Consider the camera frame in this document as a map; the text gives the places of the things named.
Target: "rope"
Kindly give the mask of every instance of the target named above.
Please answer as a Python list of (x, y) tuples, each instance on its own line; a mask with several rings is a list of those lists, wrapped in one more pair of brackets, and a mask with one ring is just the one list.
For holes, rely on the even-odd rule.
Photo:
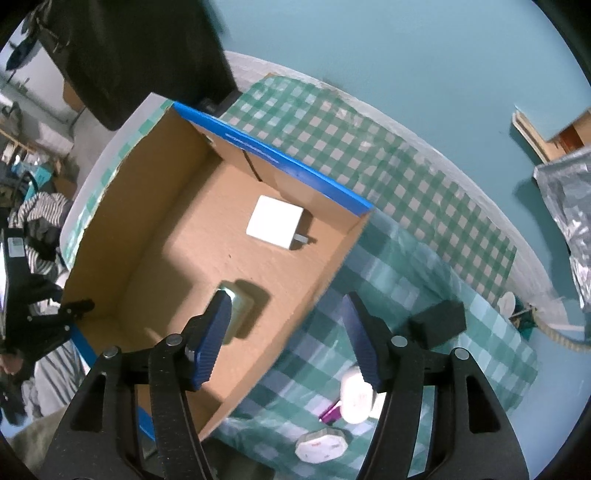
[(534, 319), (536, 327), (538, 327), (540, 331), (543, 334), (545, 334), (550, 340), (556, 342), (559, 345), (562, 345), (563, 347), (569, 350), (572, 350), (573, 352), (591, 351), (591, 343), (573, 340), (572, 338), (569, 338), (566, 335), (560, 333), (558, 330), (554, 330), (550, 325), (548, 325), (538, 316), (537, 309), (534, 308), (531, 311), (531, 316)]

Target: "checkered cloth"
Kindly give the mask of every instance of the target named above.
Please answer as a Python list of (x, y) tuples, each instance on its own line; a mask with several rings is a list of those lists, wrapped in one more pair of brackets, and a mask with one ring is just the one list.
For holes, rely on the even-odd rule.
[[(318, 416), (339, 398), (340, 379), (355, 355), (336, 309), (355, 290), (373, 315), (391, 329), (444, 299), (466, 307), (467, 330), (438, 348), (466, 348), (476, 359), (506, 411), (523, 399), (537, 374), (534, 351), (515, 328), (472, 290), (433, 250), (382, 212), (372, 214), (329, 289), (291, 337), (271, 370), (214, 435), (290, 478), (356, 478), (376, 421), (339, 420), (349, 447), (335, 460), (311, 465), (295, 454), (297, 439), (323, 426)], [(433, 421), (434, 388), (424, 389), (410, 475), (426, 464)]]
[(457, 183), (336, 93), (272, 76), (222, 120), (367, 198), (492, 304), (504, 294), (515, 245)]

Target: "white power adapter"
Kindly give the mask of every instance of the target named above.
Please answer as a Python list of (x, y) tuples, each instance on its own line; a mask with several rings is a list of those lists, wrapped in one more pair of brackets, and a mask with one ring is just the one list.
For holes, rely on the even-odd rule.
[(296, 234), (303, 213), (302, 207), (261, 195), (246, 234), (289, 250), (294, 239), (304, 244), (308, 242), (307, 237)]

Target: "aluminum foil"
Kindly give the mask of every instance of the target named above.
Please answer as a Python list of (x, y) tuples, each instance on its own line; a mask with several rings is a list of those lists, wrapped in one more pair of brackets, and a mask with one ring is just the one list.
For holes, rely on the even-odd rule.
[(581, 308), (591, 312), (591, 146), (537, 166), (534, 178), (570, 249)]

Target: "label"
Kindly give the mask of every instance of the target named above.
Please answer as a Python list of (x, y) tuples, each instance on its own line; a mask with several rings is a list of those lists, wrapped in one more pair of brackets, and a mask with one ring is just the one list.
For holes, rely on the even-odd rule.
[(24, 257), (25, 244), (22, 238), (11, 236), (8, 238), (8, 256), (9, 257)]

